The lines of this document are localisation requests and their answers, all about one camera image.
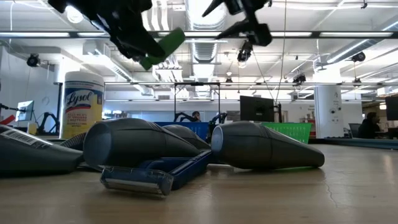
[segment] barcode label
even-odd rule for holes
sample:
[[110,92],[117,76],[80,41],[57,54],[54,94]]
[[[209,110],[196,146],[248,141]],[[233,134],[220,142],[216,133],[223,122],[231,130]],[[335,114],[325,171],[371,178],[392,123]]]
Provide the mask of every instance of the barcode label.
[[13,140],[28,144],[30,146],[33,145],[35,142],[37,142],[36,139],[28,136],[27,134],[20,133],[20,132],[15,131],[15,130],[5,131],[5,132],[1,133],[1,135],[5,136],[5,137],[7,137],[9,139],[13,139]]

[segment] computer monitor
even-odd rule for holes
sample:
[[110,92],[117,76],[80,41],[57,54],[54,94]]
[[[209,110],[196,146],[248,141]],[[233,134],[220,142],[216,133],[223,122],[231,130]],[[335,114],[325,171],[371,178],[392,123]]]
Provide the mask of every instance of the computer monitor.
[[17,116],[15,121],[31,121],[33,115],[34,101],[26,101],[18,103]]
[[274,100],[241,96],[241,121],[274,122]]
[[386,114],[388,121],[398,120],[398,97],[386,97]]

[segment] green bin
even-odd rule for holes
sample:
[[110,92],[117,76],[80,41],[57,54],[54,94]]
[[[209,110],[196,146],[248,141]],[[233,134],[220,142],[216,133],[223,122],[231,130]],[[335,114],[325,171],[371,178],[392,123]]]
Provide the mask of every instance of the green bin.
[[292,139],[308,144],[312,123],[262,123],[262,125]]

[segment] lysol wipes container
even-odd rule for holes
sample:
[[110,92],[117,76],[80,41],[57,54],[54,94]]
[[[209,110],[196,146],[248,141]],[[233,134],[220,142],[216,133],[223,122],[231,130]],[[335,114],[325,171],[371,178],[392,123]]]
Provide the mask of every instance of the lysol wipes container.
[[61,138],[87,132],[102,120],[104,79],[88,72],[68,72],[63,85]]

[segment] razor blade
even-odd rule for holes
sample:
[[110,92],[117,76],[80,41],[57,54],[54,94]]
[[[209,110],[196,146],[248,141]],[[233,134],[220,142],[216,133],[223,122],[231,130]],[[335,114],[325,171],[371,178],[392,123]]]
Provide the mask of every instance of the razor blade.
[[138,168],[107,167],[101,183],[107,189],[166,196],[206,171],[214,158],[205,151],[194,158],[160,158],[144,161]]
[[172,189],[173,179],[161,170],[112,167],[103,170],[101,183],[107,189],[166,196]]

